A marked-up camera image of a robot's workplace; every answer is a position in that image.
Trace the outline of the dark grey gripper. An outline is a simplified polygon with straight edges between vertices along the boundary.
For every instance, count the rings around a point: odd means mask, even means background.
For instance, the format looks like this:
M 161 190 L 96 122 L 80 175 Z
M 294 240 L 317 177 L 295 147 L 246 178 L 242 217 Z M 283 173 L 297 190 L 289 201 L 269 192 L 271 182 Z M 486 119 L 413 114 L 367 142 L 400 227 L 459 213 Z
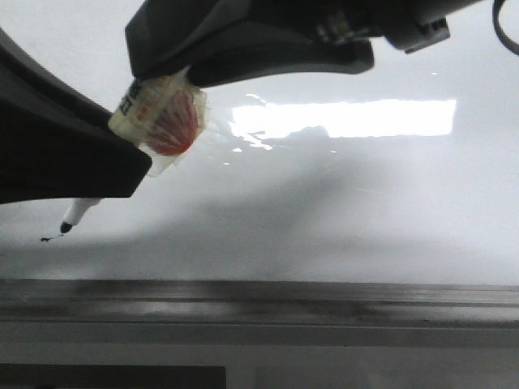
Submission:
M 369 41 L 414 53 L 450 37 L 447 16 L 474 1 L 145 1 L 125 28 L 131 72 L 187 70 L 202 88 L 300 72 L 358 75 Z

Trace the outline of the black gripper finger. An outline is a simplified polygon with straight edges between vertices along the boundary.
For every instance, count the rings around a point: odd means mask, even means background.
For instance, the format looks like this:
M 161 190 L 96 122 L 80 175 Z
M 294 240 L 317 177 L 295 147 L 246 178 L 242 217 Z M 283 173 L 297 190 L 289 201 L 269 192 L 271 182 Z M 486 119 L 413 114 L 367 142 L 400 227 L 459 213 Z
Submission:
M 1 202 L 129 198 L 152 160 L 110 113 L 1 34 Z

